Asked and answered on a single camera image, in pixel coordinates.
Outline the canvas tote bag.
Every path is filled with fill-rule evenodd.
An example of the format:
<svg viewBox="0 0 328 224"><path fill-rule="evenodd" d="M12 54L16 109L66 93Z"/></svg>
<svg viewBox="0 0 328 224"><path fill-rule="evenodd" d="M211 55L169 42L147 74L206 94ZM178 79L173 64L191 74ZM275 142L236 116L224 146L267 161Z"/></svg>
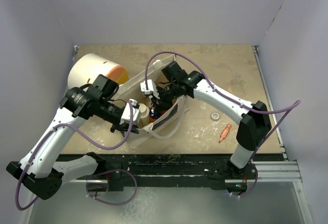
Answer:
<svg viewBox="0 0 328 224"><path fill-rule="evenodd" d="M188 91L179 83L186 76L176 57L170 55L119 86L114 98L134 99L139 104L137 124L142 126L130 133L127 143L131 148L151 137L168 139L178 130L189 110Z"/></svg>

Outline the white bottle beige cap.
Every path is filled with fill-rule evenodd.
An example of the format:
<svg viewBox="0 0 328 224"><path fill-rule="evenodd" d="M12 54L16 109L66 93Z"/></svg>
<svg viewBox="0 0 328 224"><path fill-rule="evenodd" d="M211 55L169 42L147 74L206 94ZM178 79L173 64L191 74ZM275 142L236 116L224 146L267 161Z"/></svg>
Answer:
<svg viewBox="0 0 328 224"><path fill-rule="evenodd" d="M140 120L139 120L139 128L143 128L146 125L150 123L150 118L149 118L149 107L146 106L145 104L140 104L139 105L139 110L140 110Z"/></svg>

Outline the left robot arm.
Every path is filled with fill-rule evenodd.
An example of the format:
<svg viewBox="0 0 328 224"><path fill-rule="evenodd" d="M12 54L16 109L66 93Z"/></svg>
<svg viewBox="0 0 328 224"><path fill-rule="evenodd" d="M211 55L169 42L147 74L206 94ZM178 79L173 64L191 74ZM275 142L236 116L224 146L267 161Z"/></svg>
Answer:
<svg viewBox="0 0 328 224"><path fill-rule="evenodd" d="M79 127L92 116L111 123L111 132L125 132L123 141L130 133L138 132L139 104L134 99L128 100L124 108L111 103L118 89L118 83L102 74L93 83L69 89L42 138L24 158L7 165L7 172L18 180L18 185L46 200L72 180L89 175L102 178L106 161L94 152L67 162L58 162L57 158L75 133L90 141Z"/></svg>

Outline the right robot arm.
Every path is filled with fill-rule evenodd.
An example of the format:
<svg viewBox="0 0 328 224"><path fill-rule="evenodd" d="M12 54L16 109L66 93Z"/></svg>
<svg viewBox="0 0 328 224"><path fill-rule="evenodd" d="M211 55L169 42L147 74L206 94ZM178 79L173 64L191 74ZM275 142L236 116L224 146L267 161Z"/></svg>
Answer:
<svg viewBox="0 0 328 224"><path fill-rule="evenodd" d="M162 69L162 73L168 80L164 88L158 88L152 80L145 81L144 93L152 96L154 113L168 110L178 97L189 96L227 115L238 126L238 145L227 163L228 173L232 178L244 175L251 157L272 128L266 104L239 99L207 80L204 74L187 73L175 61Z"/></svg>

